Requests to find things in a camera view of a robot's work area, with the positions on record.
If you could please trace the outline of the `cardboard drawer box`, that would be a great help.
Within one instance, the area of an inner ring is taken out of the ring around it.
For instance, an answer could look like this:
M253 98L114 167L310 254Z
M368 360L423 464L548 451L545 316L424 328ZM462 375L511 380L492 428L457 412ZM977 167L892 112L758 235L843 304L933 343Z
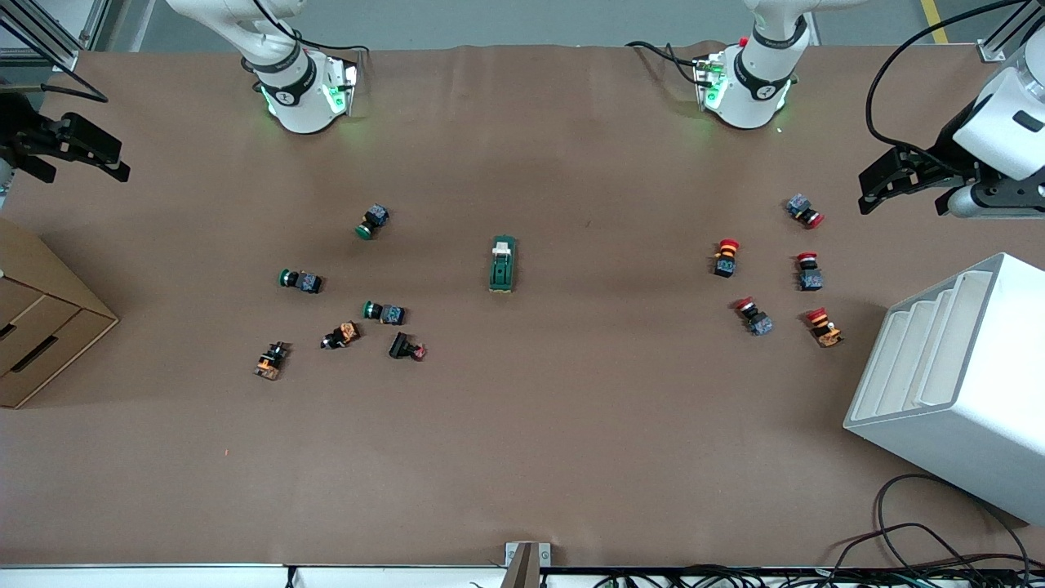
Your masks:
M0 409L23 407L117 323L33 232L0 217Z

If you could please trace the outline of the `red striped-collar button orange block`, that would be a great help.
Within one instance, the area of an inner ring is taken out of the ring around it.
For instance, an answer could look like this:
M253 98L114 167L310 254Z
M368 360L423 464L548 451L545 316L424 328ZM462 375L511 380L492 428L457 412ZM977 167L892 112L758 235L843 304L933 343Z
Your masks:
M829 349L844 340L843 334L835 324L832 323L825 306L805 313L807 325L815 342L822 348Z

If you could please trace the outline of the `white table edge rail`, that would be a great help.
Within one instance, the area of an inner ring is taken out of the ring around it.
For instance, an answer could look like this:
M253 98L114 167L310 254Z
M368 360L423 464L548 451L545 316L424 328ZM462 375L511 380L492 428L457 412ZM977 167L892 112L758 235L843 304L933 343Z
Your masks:
M0 588L509 588L501 567L368 567L178 565L0 567ZM642 572L625 568L564 568L539 572L533 588L976 588L957 577L918 581L908 577L829 578L825 569L802 573L738 570Z

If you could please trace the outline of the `green load switch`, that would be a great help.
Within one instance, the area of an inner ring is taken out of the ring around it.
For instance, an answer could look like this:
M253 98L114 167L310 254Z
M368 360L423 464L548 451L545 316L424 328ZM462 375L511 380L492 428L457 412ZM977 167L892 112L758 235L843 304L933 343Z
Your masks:
M496 235L492 239L491 264L489 268L488 290L496 293L509 293L514 290L514 266L516 239L511 235Z

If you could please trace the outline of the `brown table mat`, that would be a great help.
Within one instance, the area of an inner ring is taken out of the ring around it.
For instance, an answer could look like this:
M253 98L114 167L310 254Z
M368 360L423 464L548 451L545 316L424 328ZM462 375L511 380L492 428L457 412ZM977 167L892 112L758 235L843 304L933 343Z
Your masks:
M888 306L1000 252L1045 268L1041 220L940 217L930 193L860 215L886 52L810 50L776 126L734 131L634 50L376 51L366 116L316 136L273 122L237 56L83 57L109 103L42 108L119 138L130 180L57 163L2 212L119 323L0 411L0 561L485 564L533 540L575 565L825 564L911 468L843 428ZM361 338L321 349L347 321ZM388 356L397 332L422 361Z

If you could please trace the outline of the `metal table edge bracket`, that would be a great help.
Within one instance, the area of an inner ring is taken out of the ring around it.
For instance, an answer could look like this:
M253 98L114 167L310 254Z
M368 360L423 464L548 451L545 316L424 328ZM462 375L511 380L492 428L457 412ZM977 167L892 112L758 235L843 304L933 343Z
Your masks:
M552 544L507 542L505 566L500 588L548 588L544 570L552 566Z

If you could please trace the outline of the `white slotted rack box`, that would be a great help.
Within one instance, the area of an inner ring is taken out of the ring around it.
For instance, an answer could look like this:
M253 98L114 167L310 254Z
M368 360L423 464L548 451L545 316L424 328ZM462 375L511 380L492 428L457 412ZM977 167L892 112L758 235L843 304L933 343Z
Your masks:
M843 425L1045 526L1045 271L1000 252L891 306Z

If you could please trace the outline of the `aluminium frame post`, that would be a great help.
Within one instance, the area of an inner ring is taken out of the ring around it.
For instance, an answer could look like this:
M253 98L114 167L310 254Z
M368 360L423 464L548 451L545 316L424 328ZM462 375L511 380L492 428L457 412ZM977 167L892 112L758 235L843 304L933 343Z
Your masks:
M1004 62L1045 27L1045 0L1021 0L976 48L983 63Z
M0 0L0 66L73 69L95 47L113 0Z

